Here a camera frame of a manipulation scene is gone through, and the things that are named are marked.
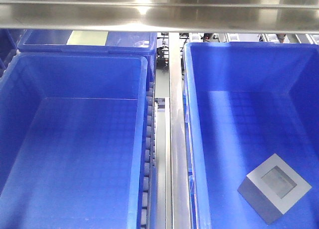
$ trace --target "blue plastic bin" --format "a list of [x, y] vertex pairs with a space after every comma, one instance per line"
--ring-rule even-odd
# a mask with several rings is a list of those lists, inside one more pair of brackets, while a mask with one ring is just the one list
[[[319, 47], [190, 43], [184, 56], [197, 228], [319, 228]], [[313, 188], [268, 226], [237, 189], [274, 153]]]
[[0, 79], [0, 228], [141, 223], [147, 61], [22, 53]]
[[27, 30], [18, 48], [25, 51], [103, 52], [135, 54], [148, 60], [148, 81], [154, 81], [157, 53], [157, 34], [150, 32], [109, 32], [105, 46], [67, 45], [72, 30]]
[[16, 54], [16, 45], [7, 29], [0, 29], [0, 77]]

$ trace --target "metal frame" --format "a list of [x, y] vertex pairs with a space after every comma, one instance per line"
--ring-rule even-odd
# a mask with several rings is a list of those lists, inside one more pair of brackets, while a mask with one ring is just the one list
[[172, 183], [172, 227], [190, 229], [190, 194], [187, 171], [179, 33], [169, 33], [169, 93]]

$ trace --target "metal rod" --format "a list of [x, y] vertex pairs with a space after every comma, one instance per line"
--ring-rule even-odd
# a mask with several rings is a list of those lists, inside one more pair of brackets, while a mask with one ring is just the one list
[[165, 98], [165, 211], [166, 229], [172, 229], [172, 190], [171, 190], [171, 150], [170, 150], [170, 112], [169, 98]]
[[179, 33], [169, 33], [169, 93], [172, 169], [172, 228], [190, 229], [190, 195], [185, 142]]

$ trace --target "metal rail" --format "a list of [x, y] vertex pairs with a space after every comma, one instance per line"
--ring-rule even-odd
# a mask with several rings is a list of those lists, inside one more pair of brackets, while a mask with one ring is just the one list
[[179, 33], [169, 33], [169, 93], [172, 182], [172, 227], [190, 229], [190, 194], [187, 171]]
[[318, 33], [319, 0], [0, 0], [0, 28]]

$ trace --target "cube recessed top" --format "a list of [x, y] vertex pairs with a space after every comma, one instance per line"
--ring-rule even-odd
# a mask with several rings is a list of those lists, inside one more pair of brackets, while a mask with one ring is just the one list
[[277, 154], [251, 171], [238, 192], [268, 224], [285, 214], [311, 186]]

